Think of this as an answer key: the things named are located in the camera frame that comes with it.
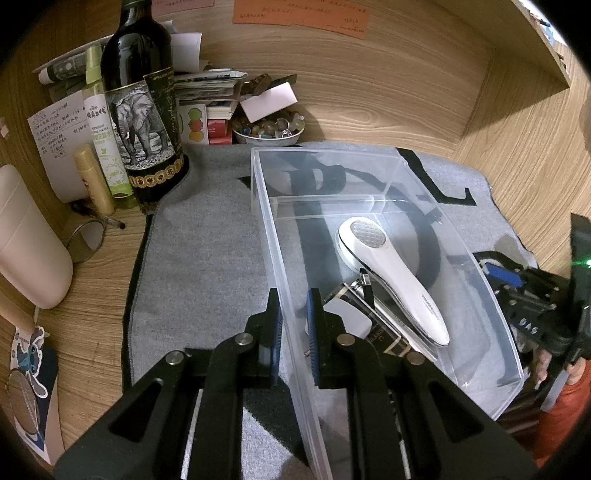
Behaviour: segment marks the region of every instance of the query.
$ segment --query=wooden shelf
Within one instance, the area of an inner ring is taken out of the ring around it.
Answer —
[[[519,0],[433,0],[497,47],[541,67],[570,87],[558,54]]]

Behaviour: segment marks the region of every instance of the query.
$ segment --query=transparent plastic bin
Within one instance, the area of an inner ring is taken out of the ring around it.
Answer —
[[[358,277],[335,243],[347,218],[386,231],[436,302],[450,345],[437,366],[493,419],[524,383],[511,333],[481,269],[437,202],[399,155],[304,148],[252,149],[252,210],[258,218],[269,287],[284,319],[281,369],[304,446],[319,479],[350,475],[346,395],[314,386],[306,294],[323,298]]]

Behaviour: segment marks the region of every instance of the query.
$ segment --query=sticker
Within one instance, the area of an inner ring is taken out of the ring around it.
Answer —
[[[177,108],[181,141],[209,145],[205,105],[182,105]]]
[[[115,141],[127,170],[145,170],[181,153],[172,68],[105,92]]]

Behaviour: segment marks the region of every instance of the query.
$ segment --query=bottle label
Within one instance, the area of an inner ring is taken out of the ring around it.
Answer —
[[[113,131],[127,170],[144,170],[181,154],[172,67],[105,92]]]
[[[84,109],[99,157],[100,166],[113,197],[124,198],[133,194],[119,148],[113,135],[111,119],[107,113],[105,95],[100,93],[84,100]]]

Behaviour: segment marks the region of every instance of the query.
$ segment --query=dark glass bottle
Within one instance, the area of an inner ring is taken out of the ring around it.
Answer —
[[[123,0],[121,20],[100,62],[113,130],[140,208],[185,176],[176,123],[170,35],[152,18],[152,0]]]

